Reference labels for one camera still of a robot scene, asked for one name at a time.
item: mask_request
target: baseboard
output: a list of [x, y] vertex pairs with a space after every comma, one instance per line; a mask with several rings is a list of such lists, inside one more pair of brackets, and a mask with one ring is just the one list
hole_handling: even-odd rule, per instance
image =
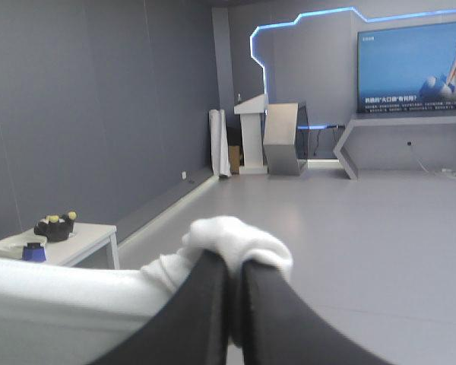
[[173, 206], [180, 199], [210, 179], [210, 177], [213, 177], [213, 171], [210, 167], [205, 167], [192, 173], [189, 179], [182, 181], [167, 192], [142, 205], [127, 217], [116, 222], [118, 242], [120, 244], [123, 243], [127, 237], [140, 230], [159, 214], [162, 214], [166, 209]]

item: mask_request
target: gray floor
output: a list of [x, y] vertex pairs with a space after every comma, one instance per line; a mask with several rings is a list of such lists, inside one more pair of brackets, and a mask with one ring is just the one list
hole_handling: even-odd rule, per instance
[[[191, 221], [235, 215], [282, 239], [292, 285], [332, 325], [395, 364], [456, 364], [456, 180], [319, 168], [211, 179], [120, 248], [139, 268]], [[242, 363], [230, 348], [229, 364]]]

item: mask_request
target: podium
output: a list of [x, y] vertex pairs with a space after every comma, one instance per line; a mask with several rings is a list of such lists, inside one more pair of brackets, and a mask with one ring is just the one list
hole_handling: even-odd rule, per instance
[[267, 173], [261, 144], [261, 114], [265, 113], [267, 104], [268, 96], [267, 94], [262, 94], [235, 106], [235, 114], [240, 115], [242, 123], [245, 164], [240, 166], [241, 175]]

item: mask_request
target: white sleeve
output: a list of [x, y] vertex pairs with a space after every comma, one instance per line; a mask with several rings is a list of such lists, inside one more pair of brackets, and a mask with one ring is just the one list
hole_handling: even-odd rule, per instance
[[172, 280], [182, 283], [192, 267], [174, 259], [171, 279], [163, 261], [173, 260], [113, 271], [0, 259], [0, 365], [83, 365], [105, 354], [155, 316]]
[[234, 217], [196, 221], [175, 255], [140, 271], [63, 268], [0, 259], [0, 365], [83, 365], [155, 316], [203, 249], [235, 277], [255, 259], [288, 279], [293, 259], [277, 238]]

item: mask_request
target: display screen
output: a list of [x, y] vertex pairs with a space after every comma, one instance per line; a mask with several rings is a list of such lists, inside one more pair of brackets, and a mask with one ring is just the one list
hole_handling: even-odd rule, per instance
[[456, 110], [456, 23], [358, 33], [358, 112]]

